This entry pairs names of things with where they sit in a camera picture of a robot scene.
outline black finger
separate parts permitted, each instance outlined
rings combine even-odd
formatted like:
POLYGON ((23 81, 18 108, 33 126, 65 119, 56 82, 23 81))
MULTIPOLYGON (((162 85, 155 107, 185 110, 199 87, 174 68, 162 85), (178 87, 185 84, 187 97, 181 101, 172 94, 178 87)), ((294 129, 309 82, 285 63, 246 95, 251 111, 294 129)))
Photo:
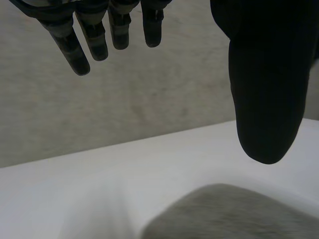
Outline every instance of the black finger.
POLYGON ((129 46, 130 12, 140 0, 110 0, 108 9, 112 42, 116 49, 123 50, 129 46))
POLYGON ((80 76, 88 74, 90 65, 72 27, 73 17, 60 21, 39 21, 50 32, 73 71, 80 76))
POLYGON ((96 61, 103 61, 108 57, 105 29, 102 24, 108 3, 108 0, 84 0, 76 3, 76 17, 96 61))
POLYGON ((160 44, 163 9, 170 2, 171 0, 141 0, 144 36, 148 47, 156 47, 160 44))
POLYGON ((304 115, 319 1, 240 2, 241 24, 230 28, 229 47, 238 136, 251 158, 273 164, 292 145, 304 115))

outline gray cloth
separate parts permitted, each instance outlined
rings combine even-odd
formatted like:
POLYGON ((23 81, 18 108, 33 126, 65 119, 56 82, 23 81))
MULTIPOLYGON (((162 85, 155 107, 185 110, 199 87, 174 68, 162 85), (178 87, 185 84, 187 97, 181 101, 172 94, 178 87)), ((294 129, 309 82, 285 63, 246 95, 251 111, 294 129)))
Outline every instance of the gray cloth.
POLYGON ((142 239, 319 239, 319 220, 256 192, 217 184, 177 201, 142 239))

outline gray object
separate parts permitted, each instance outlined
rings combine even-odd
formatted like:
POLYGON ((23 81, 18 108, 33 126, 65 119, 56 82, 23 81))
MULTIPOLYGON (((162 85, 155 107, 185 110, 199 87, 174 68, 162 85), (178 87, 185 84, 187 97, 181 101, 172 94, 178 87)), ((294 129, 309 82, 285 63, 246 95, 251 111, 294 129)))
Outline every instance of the gray object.
POLYGON ((319 220, 264 195, 217 184, 183 197, 143 239, 318 239, 319 220))

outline concrete wall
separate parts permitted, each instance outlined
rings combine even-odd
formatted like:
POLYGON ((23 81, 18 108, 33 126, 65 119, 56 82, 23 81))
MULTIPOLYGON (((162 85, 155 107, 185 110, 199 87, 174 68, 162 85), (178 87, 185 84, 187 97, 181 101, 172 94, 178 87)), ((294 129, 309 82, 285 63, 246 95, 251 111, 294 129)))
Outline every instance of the concrete wall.
MULTIPOLYGON (((9 1, 0 2, 0 167, 235 119, 228 38, 208 0, 174 0, 162 43, 144 42, 141 8, 131 14, 130 46, 73 73, 49 33, 9 1)), ((319 120, 319 67, 306 116, 319 120)))

